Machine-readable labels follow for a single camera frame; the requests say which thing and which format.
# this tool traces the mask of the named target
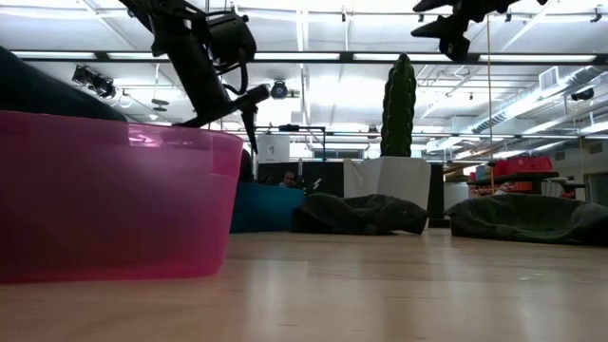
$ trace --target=cable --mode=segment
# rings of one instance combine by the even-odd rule
[[[236,90],[233,86],[227,84],[224,84],[224,88],[226,88],[226,90],[230,90],[236,95],[244,95],[245,92],[247,92],[247,85],[249,84],[249,75],[247,74],[247,62],[245,60],[245,52],[243,52],[242,49],[238,51],[238,58],[238,65],[240,66],[240,90]]]
[[[489,113],[490,113],[490,143],[494,141],[492,135],[492,53],[490,48],[490,15],[486,16],[487,25],[485,26],[485,31],[487,33],[487,97],[489,99]],[[494,151],[490,150],[490,162],[494,161]],[[490,166],[490,186],[492,195],[494,195],[494,166]]]

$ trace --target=white planter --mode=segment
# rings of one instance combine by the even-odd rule
[[[387,195],[427,210],[430,164],[419,158],[380,157],[344,161],[344,197]]]

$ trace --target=red container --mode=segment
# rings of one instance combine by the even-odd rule
[[[494,177],[522,172],[551,172],[553,164],[548,157],[514,157],[506,161],[496,161]]]
[[[219,270],[242,139],[0,112],[0,143],[0,282]]]

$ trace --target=wooden floor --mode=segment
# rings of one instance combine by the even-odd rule
[[[196,280],[0,286],[2,342],[608,340],[608,250],[452,238],[232,237]]]

